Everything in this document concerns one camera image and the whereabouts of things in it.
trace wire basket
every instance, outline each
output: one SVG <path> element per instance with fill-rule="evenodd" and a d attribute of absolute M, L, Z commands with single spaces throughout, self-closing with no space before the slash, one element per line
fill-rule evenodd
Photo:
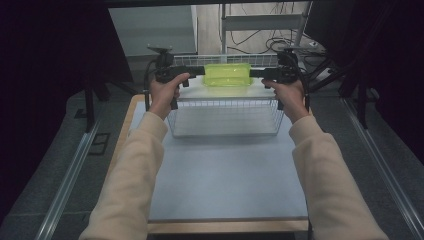
<path fill-rule="evenodd" d="M 249 63 L 252 68 L 263 68 L 276 67 L 278 59 L 276 55 L 196 55 L 174 58 L 175 66 L 203 66 L 211 63 Z M 207 87 L 199 86 L 200 91 L 204 91 L 204 88 Z M 239 93 L 224 97 L 191 97 L 182 93 L 178 99 L 178 110 L 168 116 L 171 132 L 174 137 L 276 135 L 284 113 L 277 110 L 278 102 L 271 90 L 270 93 L 267 96 Z"/>

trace controller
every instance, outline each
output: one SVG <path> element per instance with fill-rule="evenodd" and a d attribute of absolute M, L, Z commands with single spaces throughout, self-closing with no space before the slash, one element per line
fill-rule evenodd
<path fill-rule="evenodd" d="M 176 76 L 182 73 L 189 73 L 189 78 L 196 78 L 198 75 L 205 75 L 205 68 L 200 67 L 187 67 L 187 66 L 174 66 L 171 65 L 174 62 L 174 55 L 169 53 L 172 48 L 158 48 L 150 47 L 149 49 L 159 53 L 155 61 L 156 65 L 156 81 L 160 83 L 168 83 L 172 81 Z M 290 84 L 295 82 L 299 76 L 297 71 L 297 57 L 296 54 L 292 53 L 292 50 L 287 49 L 284 52 L 277 54 L 278 67 L 276 68 L 265 68 L 263 70 L 250 70 L 249 76 L 255 78 L 264 78 L 268 80 L 274 80 L 280 84 Z M 182 83 L 183 87 L 188 87 L 188 80 Z M 278 110 L 283 110 L 283 103 L 278 100 Z M 172 99 L 171 109 L 178 109 L 177 100 Z"/>

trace cream sweater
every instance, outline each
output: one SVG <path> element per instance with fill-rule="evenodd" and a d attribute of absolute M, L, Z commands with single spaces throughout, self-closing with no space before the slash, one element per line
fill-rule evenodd
<path fill-rule="evenodd" d="M 146 239 L 166 132 L 162 119 L 144 114 L 138 128 L 130 132 L 80 240 Z M 297 121 L 290 136 L 296 144 L 293 159 L 315 239 L 388 239 L 364 202 L 337 143 L 321 131 L 315 118 Z"/>

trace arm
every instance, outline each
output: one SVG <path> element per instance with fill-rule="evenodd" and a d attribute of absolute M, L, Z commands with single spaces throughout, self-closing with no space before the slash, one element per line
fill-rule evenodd
<path fill-rule="evenodd" d="M 163 160 L 162 140 L 168 130 L 162 120 L 171 111 L 172 97 L 179 95 L 176 87 L 187 78 L 182 74 L 164 85 L 152 82 L 150 111 L 125 141 L 80 240 L 146 239 L 156 174 Z"/>
<path fill-rule="evenodd" d="M 315 239 L 388 239 L 362 198 L 336 141 L 322 132 L 303 106 L 301 83 L 297 81 L 289 86 L 271 81 L 263 83 L 275 89 L 293 123 L 290 129 L 296 145 L 293 159 Z"/>

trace hand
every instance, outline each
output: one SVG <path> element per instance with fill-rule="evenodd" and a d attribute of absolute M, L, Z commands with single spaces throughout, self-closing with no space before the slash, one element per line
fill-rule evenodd
<path fill-rule="evenodd" d="M 299 80 L 290 85 L 280 84 L 265 79 L 262 80 L 262 83 L 267 87 L 275 89 L 275 98 L 279 99 L 284 104 L 284 113 L 290 118 L 292 123 L 295 123 L 305 116 L 309 116 L 309 112 L 303 104 L 303 86 Z"/>
<path fill-rule="evenodd" d="M 156 80 L 150 83 L 150 92 L 152 94 L 152 104 L 149 112 L 158 115 L 160 118 L 165 120 L 168 114 L 171 112 L 171 101 L 172 98 L 178 98 L 180 96 L 178 85 L 190 77 L 190 74 L 183 73 L 176 76 L 172 81 L 163 84 Z"/>

